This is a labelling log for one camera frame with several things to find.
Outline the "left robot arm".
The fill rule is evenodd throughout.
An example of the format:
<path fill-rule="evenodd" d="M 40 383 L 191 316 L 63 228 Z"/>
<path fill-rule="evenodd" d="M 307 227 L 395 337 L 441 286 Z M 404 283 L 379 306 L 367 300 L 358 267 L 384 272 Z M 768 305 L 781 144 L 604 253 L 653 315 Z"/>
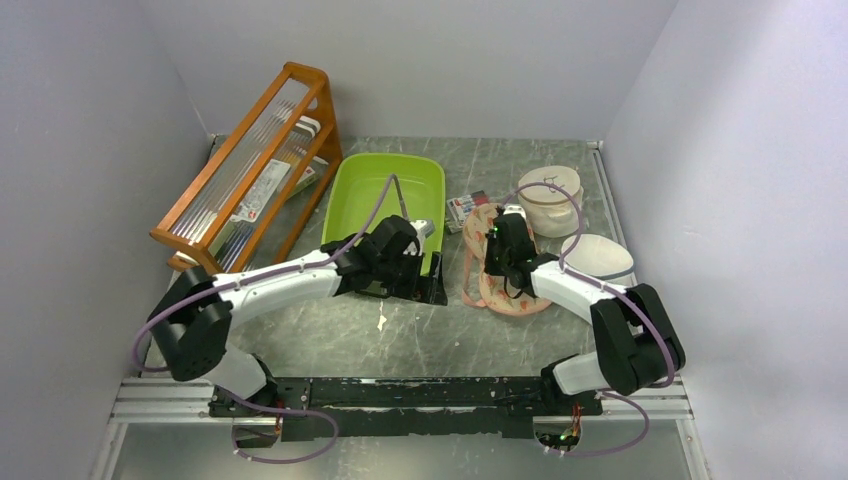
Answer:
<path fill-rule="evenodd" d="M 369 233 L 327 243 L 292 261 L 241 273 L 184 271 L 149 318 L 171 378 L 206 380 L 236 395 L 249 414 L 273 409 L 277 388 L 257 356 L 229 340 L 233 327 L 293 303 L 364 292 L 378 286 L 388 296 L 428 293 L 421 273 L 431 220 L 382 219 Z"/>

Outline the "floral mesh laundry bag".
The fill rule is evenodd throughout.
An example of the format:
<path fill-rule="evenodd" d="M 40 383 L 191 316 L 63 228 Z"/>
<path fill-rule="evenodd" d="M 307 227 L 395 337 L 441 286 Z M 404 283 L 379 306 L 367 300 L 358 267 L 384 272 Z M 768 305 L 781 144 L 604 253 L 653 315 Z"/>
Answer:
<path fill-rule="evenodd" d="M 501 250 L 492 233 L 502 233 L 495 219 L 503 209 L 495 203 L 474 207 L 465 220 L 462 237 L 465 243 L 465 260 L 461 295 L 471 307 L 487 308 L 509 316 L 529 316 L 546 310 L 552 302 L 525 293 L 520 287 L 510 287 Z"/>

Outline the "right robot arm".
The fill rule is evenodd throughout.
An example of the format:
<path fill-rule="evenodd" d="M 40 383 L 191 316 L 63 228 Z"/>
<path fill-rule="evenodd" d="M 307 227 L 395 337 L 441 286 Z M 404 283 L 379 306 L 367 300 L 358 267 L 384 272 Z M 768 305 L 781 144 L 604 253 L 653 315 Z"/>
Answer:
<path fill-rule="evenodd" d="M 543 369 L 548 381 L 539 398 L 548 412 L 565 413 L 583 392 L 628 396 L 643 388 L 664 388 L 685 366 L 684 348 L 654 287 L 625 288 L 568 268 L 536 249 L 518 213 L 499 210 L 486 239 L 485 271 L 503 278 L 510 296 L 557 304 L 592 328 L 594 352 Z"/>

